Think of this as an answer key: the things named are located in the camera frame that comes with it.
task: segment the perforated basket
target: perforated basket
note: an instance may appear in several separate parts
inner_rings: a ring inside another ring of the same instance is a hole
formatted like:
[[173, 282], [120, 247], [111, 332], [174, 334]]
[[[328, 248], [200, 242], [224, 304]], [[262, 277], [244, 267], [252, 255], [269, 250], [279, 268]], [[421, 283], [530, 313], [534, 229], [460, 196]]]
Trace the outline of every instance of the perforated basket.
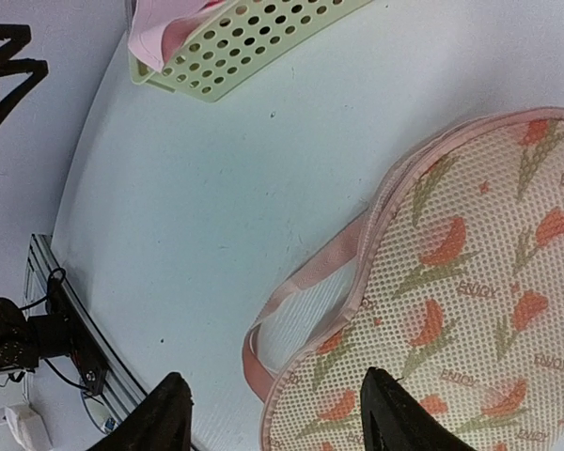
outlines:
[[261, 68], [371, 0], [238, 0], [199, 27], [164, 66], [130, 54], [132, 80], [217, 101]]

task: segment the pink strap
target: pink strap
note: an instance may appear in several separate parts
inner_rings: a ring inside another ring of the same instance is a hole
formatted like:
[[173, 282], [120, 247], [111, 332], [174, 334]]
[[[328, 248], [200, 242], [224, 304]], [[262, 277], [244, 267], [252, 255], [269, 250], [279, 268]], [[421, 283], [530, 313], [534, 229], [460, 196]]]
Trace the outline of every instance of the pink strap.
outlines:
[[268, 371], [257, 356], [257, 337], [261, 323], [271, 316], [290, 295], [316, 286], [357, 255], [357, 245], [365, 222], [364, 218], [365, 214], [360, 214], [323, 246], [301, 269], [280, 285], [246, 334], [243, 345], [244, 377], [253, 392], [262, 401], [265, 401], [270, 393], [276, 375]]

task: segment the laundry mesh bag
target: laundry mesh bag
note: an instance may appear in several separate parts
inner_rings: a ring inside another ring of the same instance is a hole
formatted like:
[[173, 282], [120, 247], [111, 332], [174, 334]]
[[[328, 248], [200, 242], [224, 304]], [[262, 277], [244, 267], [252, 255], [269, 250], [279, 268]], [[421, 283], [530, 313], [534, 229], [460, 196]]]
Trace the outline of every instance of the laundry mesh bag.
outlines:
[[[351, 260], [346, 301], [274, 374], [261, 323]], [[550, 449], [564, 431], [564, 109], [485, 117], [409, 152], [274, 292], [243, 363], [263, 450], [362, 451], [371, 366], [477, 450]]]

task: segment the light blue surface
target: light blue surface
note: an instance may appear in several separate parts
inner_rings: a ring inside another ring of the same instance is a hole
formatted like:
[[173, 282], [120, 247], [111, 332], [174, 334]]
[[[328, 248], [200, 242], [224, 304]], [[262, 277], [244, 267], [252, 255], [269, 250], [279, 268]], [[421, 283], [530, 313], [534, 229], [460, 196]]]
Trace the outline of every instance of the light blue surface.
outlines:
[[200, 449], [258, 449], [243, 335], [391, 163], [452, 122], [564, 106], [564, 1], [455, 3], [376, 0], [216, 104], [133, 86], [119, 47], [54, 250], [147, 388], [187, 378]]

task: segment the black cable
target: black cable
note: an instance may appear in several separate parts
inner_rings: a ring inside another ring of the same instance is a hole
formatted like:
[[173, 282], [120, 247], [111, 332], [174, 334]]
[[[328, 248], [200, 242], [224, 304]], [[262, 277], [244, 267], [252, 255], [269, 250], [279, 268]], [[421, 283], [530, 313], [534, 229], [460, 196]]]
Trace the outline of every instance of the black cable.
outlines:
[[[53, 277], [55, 277], [55, 275], [61, 272], [61, 277], [60, 279], [57, 279], [58, 281], [58, 286], [61, 287], [63, 285], [63, 282], [65, 282], [65, 280], [67, 279], [67, 272], [63, 269], [63, 268], [56, 268], [55, 270], [50, 271], [50, 275], [48, 276], [48, 281], [50, 282], [50, 279], [52, 279]], [[21, 310], [22, 312], [24, 312], [25, 310], [29, 310], [30, 308], [34, 308], [38, 305], [40, 305], [41, 303], [45, 303], [46, 301], [48, 301], [50, 299], [50, 296], [53, 294], [48, 288], [46, 288], [46, 296], [44, 296], [43, 298], [29, 304], [29, 305], [25, 305], [23, 307], [21, 307], [19, 310]]]
[[50, 369], [52, 369], [54, 371], [54, 373], [56, 374], [56, 376], [58, 376], [63, 382], [65, 382], [66, 384], [70, 385], [71, 387], [74, 388], [78, 388], [80, 390], [83, 390], [84, 392], [87, 392], [87, 387], [84, 387], [83, 385], [79, 385], [75, 382], [70, 381], [69, 379], [67, 379], [65, 376], [63, 376], [63, 373], [61, 373], [60, 371], [58, 371], [58, 369], [56, 369], [56, 366], [53, 365], [53, 363], [48, 360], [48, 359], [44, 359], [44, 362], [46, 362], [46, 365], [50, 367]]
[[25, 377], [25, 372], [24, 372], [24, 371], [20, 372], [20, 373], [19, 373], [19, 376], [17, 376], [17, 377], [13, 376], [13, 374], [14, 374], [14, 373], [10, 373], [10, 374], [8, 375], [8, 379], [9, 379], [10, 381], [13, 381], [13, 382], [19, 383], [19, 382], [22, 381], [23, 378]]

